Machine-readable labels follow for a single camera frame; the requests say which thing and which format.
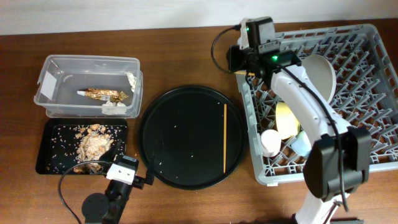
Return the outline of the light blue cup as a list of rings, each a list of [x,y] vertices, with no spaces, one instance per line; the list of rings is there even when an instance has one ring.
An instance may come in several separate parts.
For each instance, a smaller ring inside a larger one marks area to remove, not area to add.
[[[296,135],[291,148],[296,154],[302,157],[307,157],[310,154],[312,147],[305,131],[301,131]]]

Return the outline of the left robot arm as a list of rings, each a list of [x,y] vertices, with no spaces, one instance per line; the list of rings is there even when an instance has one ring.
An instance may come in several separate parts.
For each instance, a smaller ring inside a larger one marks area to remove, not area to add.
[[[129,156],[117,156],[121,141],[106,151],[99,161],[106,164],[105,177],[110,180],[105,193],[89,195],[81,206],[85,223],[119,223],[134,188],[143,189],[155,179],[155,154],[149,162],[146,176],[136,175],[139,161]]]

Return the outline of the yellow bowl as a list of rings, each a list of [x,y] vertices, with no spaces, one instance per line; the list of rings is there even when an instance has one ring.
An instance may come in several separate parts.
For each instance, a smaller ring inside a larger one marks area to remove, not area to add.
[[[275,108],[277,131],[282,140],[296,136],[300,130],[300,123],[293,112],[284,102],[278,102]]]

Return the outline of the grey round plate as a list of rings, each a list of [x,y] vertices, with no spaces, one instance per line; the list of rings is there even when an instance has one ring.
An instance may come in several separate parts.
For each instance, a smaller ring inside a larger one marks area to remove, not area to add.
[[[336,90],[336,73],[331,63],[320,55],[310,55],[302,60],[302,65],[312,84],[330,103]]]

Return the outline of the food scraps and rice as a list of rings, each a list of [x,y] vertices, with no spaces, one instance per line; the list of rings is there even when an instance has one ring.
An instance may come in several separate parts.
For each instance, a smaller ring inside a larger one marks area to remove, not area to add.
[[[110,129],[100,124],[91,124],[87,127],[79,126],[75,138],[80,141],[76,150],[78,164],[86,161],[98,161],[103,154],[110,150],[114,142]]]

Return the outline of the white napkin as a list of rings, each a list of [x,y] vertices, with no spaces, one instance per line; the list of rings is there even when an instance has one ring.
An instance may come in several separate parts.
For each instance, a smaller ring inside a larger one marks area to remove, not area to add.
[[[124,72],[127,76],[129,84],[131,86],[131,91],[134,93],[136,88],[136,76],[132,72]],[[102,104],[105,108],[102,109],[102,113],[105,115],[124,115],[127,112],[126,105],[121,102],[111,102],[107,101],[105,104]]]

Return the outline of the pink cup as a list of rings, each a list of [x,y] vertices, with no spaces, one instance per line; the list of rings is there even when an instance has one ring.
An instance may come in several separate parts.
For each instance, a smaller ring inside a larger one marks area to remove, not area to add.
[[[281,147],[280,134],[274,129],[265,130],[261,134],[262,155],[264,157],[276,156]]]

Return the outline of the brown snack wrapper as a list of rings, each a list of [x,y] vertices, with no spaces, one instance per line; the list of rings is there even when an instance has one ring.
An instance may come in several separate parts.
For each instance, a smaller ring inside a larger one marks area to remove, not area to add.
[[[127,94],[125,94],[123,91],[97,89],[97,88],[87,88],[84,90],[78,90],[77,94],[95,100],[110,101],[110,102],[119,102],[128,98]]]

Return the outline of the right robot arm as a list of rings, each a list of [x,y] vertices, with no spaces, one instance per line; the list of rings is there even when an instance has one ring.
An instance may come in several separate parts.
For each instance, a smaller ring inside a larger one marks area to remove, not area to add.
[[[369,179],[372,137],[342,118],[310,81],[302,61],[280,50],[271,17],[243,19],[237,45],[228,51],[228,71],[245,70],[265,81],[291,109],[306,132],[312,150],[303,168],[308,187],[295,223],[330,223],[337,208]]]

